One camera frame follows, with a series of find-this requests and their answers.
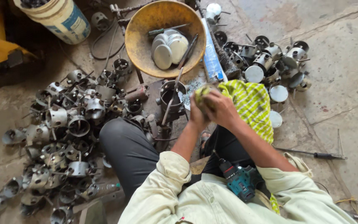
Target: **dark gray pants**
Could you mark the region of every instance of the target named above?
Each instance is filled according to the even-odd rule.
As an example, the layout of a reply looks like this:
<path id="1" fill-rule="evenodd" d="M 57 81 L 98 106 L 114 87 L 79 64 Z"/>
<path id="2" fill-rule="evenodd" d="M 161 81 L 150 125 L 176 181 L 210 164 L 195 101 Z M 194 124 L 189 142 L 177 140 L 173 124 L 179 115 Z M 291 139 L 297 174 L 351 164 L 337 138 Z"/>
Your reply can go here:
<path id="1" fill-rule="evenodd" d="M 106 158 L 116 171 L 127 198 L 142 185 L 147 176 L 156 169 L 159 155 L 147 140 L 143 131 L 122 118 L 116 118 L 105 124 L 99 135 L 100 145 Z M 253 166 L 253 161 L 236 137 L 227 129 L 218 126 L 205 144 L 206 154 L 216 143 L 217 153 L 232 164 L 243 167 Z M 218 158 L 212 154 L 203 173 L 223 177 L 218 166 Z M 201 179 L 201 175 L 192 176 L 191 183 Z"/>

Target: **shirt sleeve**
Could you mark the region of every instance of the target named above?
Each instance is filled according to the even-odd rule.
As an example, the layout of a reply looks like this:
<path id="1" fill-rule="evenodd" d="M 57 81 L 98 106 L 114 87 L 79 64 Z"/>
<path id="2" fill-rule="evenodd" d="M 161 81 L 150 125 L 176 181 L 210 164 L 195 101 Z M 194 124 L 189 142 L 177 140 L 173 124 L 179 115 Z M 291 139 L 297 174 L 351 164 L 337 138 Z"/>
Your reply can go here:
<path id="1" fill-rule="evenodd" d="M 190 165 L 183 157 L 171 151 L 162 152 L 156 169 L 132 195 L 119 224 L 177 222 L 177 195 L 190 179 Z"/>
<path id="2" fill-rule="evenodd" d="M 284 172 L 277 168 L 257 167 L 267 189 L 288 213 L 290 223 L 356 224 L 331 196 L 301 172 Z"/>

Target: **man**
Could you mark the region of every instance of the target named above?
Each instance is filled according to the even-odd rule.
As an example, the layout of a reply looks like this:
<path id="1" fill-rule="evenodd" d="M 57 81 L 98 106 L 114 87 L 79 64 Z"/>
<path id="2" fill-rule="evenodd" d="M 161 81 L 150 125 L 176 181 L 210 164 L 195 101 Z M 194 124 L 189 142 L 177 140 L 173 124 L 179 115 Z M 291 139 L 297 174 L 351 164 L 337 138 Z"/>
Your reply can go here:
<path id="1" fill-rule="evenodd" d="M 237 198 L 226 187 L 214 154 L 201 181 L 182 191 L 191 179 L 190 156 L 208 124 L 192 97 L 189 122 L 172 150 L 160 155 L 140 128 L 121 118 L 103 127 L 101 145 L 126 196 L 131 197 L 119 223 L 356 223 L 312 179 L 260 138 L 240 118 L 231 98 L 217 91 L 205 98 L 214 105 L 214 111 L 206 109 L 206 113 L 218 124 L 206 147 L 215 148 L 233 164 L 254 163 L 288 218 L 257 200 L 244 203 Z"/>

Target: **cordless drill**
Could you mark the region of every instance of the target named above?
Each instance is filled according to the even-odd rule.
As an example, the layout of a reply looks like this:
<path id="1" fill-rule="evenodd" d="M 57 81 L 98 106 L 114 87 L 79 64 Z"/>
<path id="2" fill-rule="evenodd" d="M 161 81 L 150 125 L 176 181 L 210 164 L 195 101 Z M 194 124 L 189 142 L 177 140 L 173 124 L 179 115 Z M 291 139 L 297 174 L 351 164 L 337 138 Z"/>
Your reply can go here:
<path id="1" fill-rule="evenodd" d="M 219 168 L 223 172 L 229 189 L 243 202 L 253 198 L 256 184 L 263 181 L 259 172 L 251 166 L 234 167 L 229 161 L 220 158 L 215 150 L 213 152 L 219 158 Z"/>

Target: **man's forearm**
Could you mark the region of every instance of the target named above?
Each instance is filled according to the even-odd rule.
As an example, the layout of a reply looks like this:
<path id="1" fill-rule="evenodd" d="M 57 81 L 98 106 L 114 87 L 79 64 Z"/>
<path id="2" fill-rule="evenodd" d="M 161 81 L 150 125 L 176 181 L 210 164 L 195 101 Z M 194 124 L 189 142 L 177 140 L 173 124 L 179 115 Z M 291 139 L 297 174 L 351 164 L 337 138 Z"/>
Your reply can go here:
<path id="1" fill-rule="evenodd" d="M 262 168 L 278 168 L 282 171 L 298 171 L 280 153 L 265 142 L 245 121 L 233 123 L 230 131 L 240 141 L 255 164 Z"/>
<path id="2" fill-rule="evenodd" d="M 190 157 L 197 143 L 199 134 L 200 130 L 198 130 L 196 124 L 189 121 L 171 151 L 176 152 L 187 160 L 187 162 L 190 162 Z"/>

